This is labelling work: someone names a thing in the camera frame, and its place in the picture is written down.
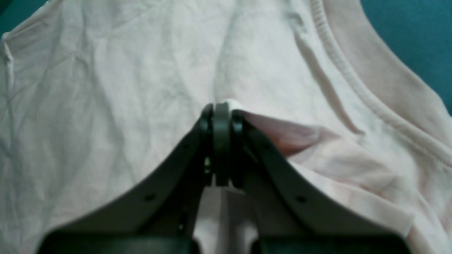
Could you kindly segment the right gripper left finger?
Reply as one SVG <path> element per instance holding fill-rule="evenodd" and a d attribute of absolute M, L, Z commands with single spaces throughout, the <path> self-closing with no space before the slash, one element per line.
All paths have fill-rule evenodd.
<path fill-rule="evenodd" d="M 208 104 L 142 182 L 49 233 L 39 254 L 199 254 L 193 237 L 203 190 L 228 184 L 228 103 Z"/>

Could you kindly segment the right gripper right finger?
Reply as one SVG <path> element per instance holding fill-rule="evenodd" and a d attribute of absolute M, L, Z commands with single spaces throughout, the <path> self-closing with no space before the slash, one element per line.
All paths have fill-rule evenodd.
<path fill-rule="evenodd" d="M 234 110 L 230 179 L 253 209 L 252 254 L 409 254 L 401 236 L 352 212 L 300 176 L 271 140 Z"/>

